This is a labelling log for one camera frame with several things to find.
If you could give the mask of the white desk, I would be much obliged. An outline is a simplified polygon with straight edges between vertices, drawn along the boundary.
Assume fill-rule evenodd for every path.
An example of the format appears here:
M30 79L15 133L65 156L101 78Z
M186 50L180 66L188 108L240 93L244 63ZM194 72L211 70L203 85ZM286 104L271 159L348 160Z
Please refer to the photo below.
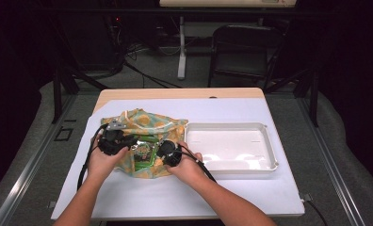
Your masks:
M159 0L159 5L164 8L294 8L298 0ZM180 58L177 77L186 78L186 37L207 38L211 37L221 22L192 22L185 20L184 16L179 21Z

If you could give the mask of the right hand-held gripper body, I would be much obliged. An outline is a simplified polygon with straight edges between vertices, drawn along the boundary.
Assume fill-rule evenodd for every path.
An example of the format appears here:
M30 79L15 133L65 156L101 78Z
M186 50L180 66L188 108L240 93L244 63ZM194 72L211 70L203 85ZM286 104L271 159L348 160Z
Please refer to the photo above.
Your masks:
M182 147L170 140L164 140L159 145L156 155L164 165L176 167L182 159Z

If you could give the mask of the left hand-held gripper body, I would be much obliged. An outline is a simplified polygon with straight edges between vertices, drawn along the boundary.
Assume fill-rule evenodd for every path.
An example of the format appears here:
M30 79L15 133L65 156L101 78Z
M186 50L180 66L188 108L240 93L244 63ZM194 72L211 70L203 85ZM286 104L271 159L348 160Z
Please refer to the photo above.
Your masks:
M98 147L107 155L117 154L123 147L132 146L132 136L125 135L123 130L126 128L116 120L104 125L103 132L98 140Z

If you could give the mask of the white plastic tray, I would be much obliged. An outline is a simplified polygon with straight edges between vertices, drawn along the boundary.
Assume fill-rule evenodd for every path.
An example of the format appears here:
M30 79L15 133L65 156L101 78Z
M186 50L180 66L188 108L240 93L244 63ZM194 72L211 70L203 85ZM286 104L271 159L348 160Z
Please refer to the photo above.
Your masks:
M279 166L267 127L260 122L189 123L185 142L215 174L269 173Z

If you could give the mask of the black metal stand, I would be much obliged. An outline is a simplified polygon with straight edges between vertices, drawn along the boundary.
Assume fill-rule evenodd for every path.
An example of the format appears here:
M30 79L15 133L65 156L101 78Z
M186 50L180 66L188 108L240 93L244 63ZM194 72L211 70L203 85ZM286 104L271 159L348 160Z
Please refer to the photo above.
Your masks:
M268 88L265 88L265 93L272 93L284 86L293 80L297 80L298 84L293 90L293 95L296 98L303 98L307 93L310 95L309 100L309 110L308 115L309 119L312 122L314 127L318 127L317 123L317 102L318 102L318 85L319 85L319 74L317 70L304 69L300 72L297 72L287 78L283 78L280 81L276 82L273 85L270 85Z
M80 88L76 84L75 79L81 79L99 90L107 89L106 85L78 71L76 68L67 64L59 64L53 77L55 106L53 123L59 120L63 112L61 88L65 88L71 95L76 95L79 92Z

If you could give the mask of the metal floor rail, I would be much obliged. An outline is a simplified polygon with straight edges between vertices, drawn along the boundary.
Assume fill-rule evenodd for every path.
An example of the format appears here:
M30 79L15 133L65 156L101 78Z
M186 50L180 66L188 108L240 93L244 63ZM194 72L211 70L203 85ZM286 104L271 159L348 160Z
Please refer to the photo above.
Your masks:
M54 105L54 101L47 96L42 97L36 118L0 182L0 226L8 226L76 98L76 95L65 98L61 115L52 123L54 116L49 109Z
M309 106L304 99L298 98L297 103L300 107L300 111L309 125L312 131L316 143L319 147L319 155L323 165L332 181L334 190L341 202L345 213L349 219L351 226L365 226L365 221L363 220L360 211L347 187L343 176L341 175L339 168L332 157L332 153L326 143L324 136L318 126L315 126L309 115Z

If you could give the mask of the black equipment box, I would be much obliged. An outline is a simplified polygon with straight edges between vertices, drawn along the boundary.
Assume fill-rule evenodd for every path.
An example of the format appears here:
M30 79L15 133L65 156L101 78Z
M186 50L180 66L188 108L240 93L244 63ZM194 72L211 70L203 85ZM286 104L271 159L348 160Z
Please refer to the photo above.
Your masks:
M66 14L60 19L73 57L82 70L114 71L122 67L102 16Z

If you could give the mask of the green seaweed snack packet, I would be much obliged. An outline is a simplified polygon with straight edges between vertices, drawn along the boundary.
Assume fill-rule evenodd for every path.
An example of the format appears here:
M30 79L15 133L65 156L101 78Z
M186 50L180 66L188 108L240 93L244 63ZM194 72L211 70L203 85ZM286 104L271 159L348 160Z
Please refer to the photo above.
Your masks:
M132 146L135 170L151 167L155 161L159 140L153 136L137 136L137 143Z

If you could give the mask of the white table mat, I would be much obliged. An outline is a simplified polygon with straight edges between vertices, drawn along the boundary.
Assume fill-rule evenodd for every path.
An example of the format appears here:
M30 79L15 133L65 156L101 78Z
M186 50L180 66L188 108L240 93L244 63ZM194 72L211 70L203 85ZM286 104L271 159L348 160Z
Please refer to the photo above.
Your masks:
M260 122L268 135L279 163L269 173L212 173L216 181L274 217L301 216L305 209L286 159L277 129L263 98L145 99L114 100L103 105L88 120L77 155L69 170L52 217L58 218L73 198L79 172L85 162L89 141L102 118L123 111L143 109L150 113L186 119L188 123ZM139 179L116 169L100 189L92 214L95 219L148 220L214 218L211 207L175 176Z

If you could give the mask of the person's right hand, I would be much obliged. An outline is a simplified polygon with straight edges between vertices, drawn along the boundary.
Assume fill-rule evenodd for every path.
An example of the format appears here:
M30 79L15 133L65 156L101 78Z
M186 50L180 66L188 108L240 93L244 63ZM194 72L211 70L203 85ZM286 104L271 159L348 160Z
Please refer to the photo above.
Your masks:
M203 159L202 155L190 151L184 141L179 141L178 145L182 147L182 160L176 167L166 166L166 170L188 186L202 186L205 181L209 181L196 162Z

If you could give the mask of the black folding chair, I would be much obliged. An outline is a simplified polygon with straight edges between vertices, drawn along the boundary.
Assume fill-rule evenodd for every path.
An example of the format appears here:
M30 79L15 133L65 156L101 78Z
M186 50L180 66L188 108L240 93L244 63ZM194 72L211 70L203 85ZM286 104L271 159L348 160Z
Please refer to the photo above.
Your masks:
M266 89L284 46L284 33L275 27L228 24L212 36L207 86L215 75L250 78Z

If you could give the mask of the person's left hand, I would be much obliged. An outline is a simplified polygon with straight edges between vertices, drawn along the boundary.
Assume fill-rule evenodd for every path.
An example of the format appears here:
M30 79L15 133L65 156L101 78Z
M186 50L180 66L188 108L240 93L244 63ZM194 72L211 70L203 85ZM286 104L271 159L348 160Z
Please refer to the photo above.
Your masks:
M88 174L85 183L93 182L96 185L101 185L108 177L118 162L120 162L128 153L128 148L123 147L115 155L107 155L98 147L97 137L93 141L92 152L88 163Z

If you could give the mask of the orange slice print cloth bag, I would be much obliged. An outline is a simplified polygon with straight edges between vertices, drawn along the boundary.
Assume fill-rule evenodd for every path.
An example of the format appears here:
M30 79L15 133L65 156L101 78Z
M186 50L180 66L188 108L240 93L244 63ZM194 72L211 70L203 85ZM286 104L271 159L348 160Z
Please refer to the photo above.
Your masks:
M126 125L123 132L126 135L153 136L159 141L170 140L174 143L181 141L185 137L185 127L188 120L176 120L171 117L149 113L143 109L123 111L120 116L102 118L101 124L116 120ZM118 162L116 169L121 169L134 178L155 179L169 176L162 160L155 157L154 164L146 169L135 170L134 154L128 153L123 160Z

